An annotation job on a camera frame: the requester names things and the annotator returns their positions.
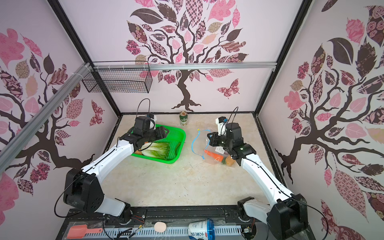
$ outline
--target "wire mesh basket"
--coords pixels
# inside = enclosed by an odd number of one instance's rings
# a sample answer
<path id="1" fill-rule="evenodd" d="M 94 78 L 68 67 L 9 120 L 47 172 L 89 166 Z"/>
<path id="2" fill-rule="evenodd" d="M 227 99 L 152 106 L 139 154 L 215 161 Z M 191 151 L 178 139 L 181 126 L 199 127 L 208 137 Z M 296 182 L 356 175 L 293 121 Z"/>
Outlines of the wire mesh basket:
<path id="1" fill-rule="evenodd" d="M 83 84 L 89 93 L 149 93 L 152 76 L 147 61 L 135 62 L 134 68 L 121 66 L 99 66 L 83 78 Z"/>

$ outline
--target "pink wall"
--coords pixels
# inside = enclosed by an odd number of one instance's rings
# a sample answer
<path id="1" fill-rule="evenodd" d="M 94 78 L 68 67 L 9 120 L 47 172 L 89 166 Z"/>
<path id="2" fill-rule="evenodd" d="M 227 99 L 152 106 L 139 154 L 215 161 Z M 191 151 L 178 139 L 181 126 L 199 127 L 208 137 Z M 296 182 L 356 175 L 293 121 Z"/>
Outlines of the pink wall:
<path id="1" fill-rule="evenodd" d="M 44 0 L 6 1 L 0 20 L 2 149 L 83 61 Z M 116 120 L 82 83 L 68 95 L 0 177 L 2 239 L 56 237 L 63 219 L 53 206 L 66 173 L 101 155 Z M 68 209 L 60 200 L 58 213 Z"/>
<path id="2" fill-rule="evenodd" d="M 327 239 L 383 239 L 383 29 L 382 1 L 315 1 L 260 114 Z"/>

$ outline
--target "pink leaf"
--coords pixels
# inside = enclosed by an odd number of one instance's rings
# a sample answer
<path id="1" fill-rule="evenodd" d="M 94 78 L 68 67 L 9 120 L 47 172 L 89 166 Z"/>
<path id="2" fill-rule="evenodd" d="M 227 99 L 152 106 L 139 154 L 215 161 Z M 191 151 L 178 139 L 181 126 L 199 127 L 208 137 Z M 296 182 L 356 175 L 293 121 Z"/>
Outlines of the pink leaf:
<path id="1" fill-rule="evenodd" d="M 322 114 L 318 115 L 316 118 L 320 122 L 324 122 L 324 121 L 328 120 L 331 116 L 332 116 L 332 114 L 330 114 L 330 113 L 322 113 Z"/>
<path id="2" fill-rule="evenodd" d="M 325 170 L 324 179 L 325 179 L 325 182 L 327 183 L 327 185 L 329 187 L 331 185 L 331 182 L 332 182 L 332 173 L 331 173 L 330 168 L 327 168 L 327 170 Z"/>
<path id="3" fill-rule="evenodd" d="M 183 53 L 179 53 L 176 57 L 176 63 L 180 62 L 182 58 L 183 58 Z"/>
<path id="4" fill-rule="evenodd" d="M 4 134 L 8 131 L 8 123 L 0 121 L 0 134 Z"/>
<path id="5" fill-rule="evenodd" d="M 239 24 L 239 22 L 240 22 L 240 12 L 236 8 L 233 12 L 233 17 L 232 17 L 233 28 L 236 28 L 236 26 Z"/>
<path id="6" fill-rule="evenodd" d="M 288 103 L 288 107 L 291 110 L 300 108 L 305 102 L 302 102 L 298 92 L 290 91 L 288 96 L 284 97 L 284 102 Z"/>
<path id="7" fill-rule="evenodd" d="M 172 47 L 174 48 L 174 49 L 178 49 L 178 48 L 180 48 L 180 43 L 177 41 L 177 40 L 172 40 Z"/>
<path id="8" fill-rule="evenodd" d="M 367 98 L 358 98 L 355 101 L 351 102 L 351 104 L 349 105 L 349 108 L 352 110 L 352 112 L 358 113 L 365 106 L 366 100 Z"/>
<path id="9" fill-rule="evenodd" d="M 365 199 L 356 181 L 340 170 L 336 170 L 333 181 L 344 200 L 367 218 L 365 212 Z"/>
<path id="10" fill-rule="evenodd" d="M 367 136 L 367 133 L 364 131 L 364 129 L 354 122 L 351 122 L 350 124 L 347 125 L 345 134 L 351 138 L 359 138 L 359 137 Z"/>
<path id="11" fill-rule="evenodd" d="M 192 40 L 192 35 L 189 33 L 189 31 L 187 31 L 184 35 L 184 41 L 185 42 L 189 42 Z"/>
<path id="12" fill-rule="evenodd" d="M 340 93 L 337 93 L 335 94 L 329 101 L 329 104 L 332 106 L 332 107 L 335 107 L 337 108 L 341 103 L 341 95 Z"/>
<path id="13" fill-rule="evenodd" d="M 26 112 L 37 113 L 39 111 L 39 104 L 35 98 L 30 98 L 26 101 L 24 108 Z"/>
<path id="14" fill-rule="evenodd" d="M 79 125 L 79 121 L 76 121 L 76 120 L 73 120 L 73 121 L 70 121 L 68 124 L 71 126 L 71 127 L 76 127 L 77 125 Z"/>
<path id="15" fill-rule="evenodd" d="M 7 112 L 13 108 L 13 103 L 5 98 L 0 98 L 0 110 Z"/>
<path id="16" fill-rule="evenodd" d="M 195 51 L 195 53 L 199 54 L 203 51 L 204 49 L 204 45 L 203 44 L 197 44 L 193 47 L 193 50 Z"/>
<path id="17" fill-rule="evenodd" d="M 209 76 L 209 75 L 206 75 L 205 77 L 207 78 L 208 81 L 211 81 L 211 82 L 214 81 L 214 79 L 211 76 Z"/>

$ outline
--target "black cable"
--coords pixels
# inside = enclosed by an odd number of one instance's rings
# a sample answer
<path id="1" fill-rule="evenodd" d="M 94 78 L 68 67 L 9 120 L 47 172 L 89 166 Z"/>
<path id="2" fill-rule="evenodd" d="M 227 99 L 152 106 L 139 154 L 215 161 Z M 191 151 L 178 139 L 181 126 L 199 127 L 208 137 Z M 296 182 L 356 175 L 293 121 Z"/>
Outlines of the black cable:
<path id="1" fill-rule="evenodd" d="M 105 235 L 107 235 L 107 237 L 110 239 L 110 240 L 115 240 L 114 238 L 111 238 L 109 235 L 108 235 L 108 233 L 105 231 L 105 229 L 104 229 L 104 220 L 105 220 L 105 215 L 103 215 L 103 231 L 104 231 L 104 233 L 105 233 Z"/>
<path id="2" fill-rule="evenodd" d="M 149 100 L 149 98 L 144 98 L 143 100 L 141 100 L 141 102 L 140 102 L 139 105 L 137 106 L 136 117 L 137 117 L 137 113 L 139 112 L 140 104 L 141 104 L 142 101 L 144 101 L 145 99 L 148 99 L 148 101 L 149 101 L 149 106 L 148 106 L 148 115 L 149 115 L 149 110 L 150 110 L 150 108 L 151 108 L 151 101 Z"/>

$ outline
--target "tree mural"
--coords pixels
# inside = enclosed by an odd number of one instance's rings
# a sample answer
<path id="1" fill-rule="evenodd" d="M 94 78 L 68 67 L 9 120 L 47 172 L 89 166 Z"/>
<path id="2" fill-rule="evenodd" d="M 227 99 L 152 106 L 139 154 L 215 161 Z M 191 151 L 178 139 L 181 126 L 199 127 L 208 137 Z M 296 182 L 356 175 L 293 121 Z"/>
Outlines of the tree mural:
<path id="1" fill-rule="evenodd" d="M 146 24 L 138 25 L 128 21 L 129 30 L 136 41 L 128 40 L 126 49 L 133 55 L 137 55 L 136 64 L 146 60 L 151 64 L 240 63 L 247 56 L 244 53 L 237 53 L 246 42 L 235 42 L 241 31 L 241 29 L 235 29 L 240 21 L 240 12 L 237 7 L 231 12 L 236 3 L 235 0 L 228 2 L 226 0 L 185 0 L 185 10 L 182 10 L 183 0 L 159 0 L 155 1 L 156 6 L 152 0 L 135 1 L 146 7 L 137 9 L 131 14 L 139 17 Z M 151 7 L 156 7 L 160 14 L 149 9 Z M 202 19 L 208 9 L 210 9 L 208 19 Z M 206 22 L 210 19 L 216 19 L 218 22 L 213 22 L 206 28 Z M 154 25 L 162 26 L 154 30 Z M 140 54 L 142 50 L 149 54 Z M 151 71 L 152 76 L 157 76 L 159 82 L 162 80 L 168 84 L 177 82 L 177 87 L 184 98 L 172 109 L 185 106 L 186 110 L 192 112 L 190 106 L 201 106 L 201 104 L 191 99 L 185 81 L 188 79 L 200 81 L 201 77 L 213 81 L 213 77 L 220 78 L 229 73 L 231 73 L 229 69 L 212 69 L 208 70 L 208 73 L 197 69 Z M 237 85 L 217 90 L 229 98 L 238 92 Z"/>
<path id="2" fill-rule="evenodd" d="M 18 33 L 15 30 L 9 28 L 7 33 L 8 36 L 0 33 L 0 58 L 8 68 L 10 61 L 25 58 L 21 55 L 25 47 L 17 42 Z M 0 67 L 0 77 L 5 86 L 0 93 L 0 116 L 8 119 L 8 121 L 0 121 L 0 134 L 10 136 L 9 138 L 0 137 L 0 142 L 5 145 L 27 124 L 28 119 L 48 102 L 48 92 L 52 91 L 55 94 L 57 90 L 54 86 L 64 84 L 68 78 L 65 64 L 55 70 L 49 54 L 43 58 L 40 48 L 32 40 L 26 37 L 23 37 L 23 40 L 31 54 L 16 65 L 15 73 L 18 78 L 10 74 L 9 70 Z M 43 86 L 43 90 L 39 91 L 39 86 Z M 83 99 L 76 99 L 79 92 L 80 84 L 36 132 L 37 142 L 32 140 L 35 143 L 17 155 L 16 159 L 22 159 L 22 161 L 6 168 L 6 170 L 18 168 L 13 179 L 17 181 L 20 190 L 33 195 L 33 184 L 46 180 L 52 167 L 80 169 L 92 161 L 93 155 L 90 159 L 81 162 L 76 158 L 60 156 L 58 152 L 58 146 L 65 146 L 64 139 L 70 137 L 64 129 L 76 127 L 80 123 L 76 120 L 83 108 Z M 98 115 L 97 112 L 103 113 L 97 105 L 96 108 L 94 107 L 96 115 Z"/>
<path id="3" fill-rule="evenodd" d="M 366 31 L 362 21 L 348 19 L 346 32 L 350 41 L 330 39 L 333 54 L 326 53 L 321 45 L 311 65 L 304 62 L 299 66 L 299 79 L 293 82 L 292 91 L 284 97 L 292 110 L 288 119 L 292 119 L 296 136 L 289 155 L 276 152 L 283 160 L 283 172 L 286 168 L 293 183 L 291 164 L 302 147 L 309 146 L 308 154 L 314 154 L 315 164 L 324 159 L 324 179 L 328 186 L 333 175 L 338 192 L 349 205 L 367 218 L 366 195 L 371 207 L 384 220 L 384 195 L 372 192 L 384 191 L 383 185 L 372 178 L 382 174 L 384 166 L 368 164 L 366 159 L 363 161 L 354 156 L 366 152 L 384 157 L 380 149 L 371 149 L 367 145 L 373 141 L 384 144 L 384 129 L 378 126 L 384 124 L 384 107 L 371 109 L 373 104 L 376 106 L 384 101 L 384 54 L 380 61 L 376 56 L 377 50 L 380 53 L 384 50 L 384 7 L 366 8 L 369 10 Z M 332 159 L 335 168 L 331 167 Z M 349 174 L 365 176 L 352 177 L 343 172 L 341 166 Z"/>

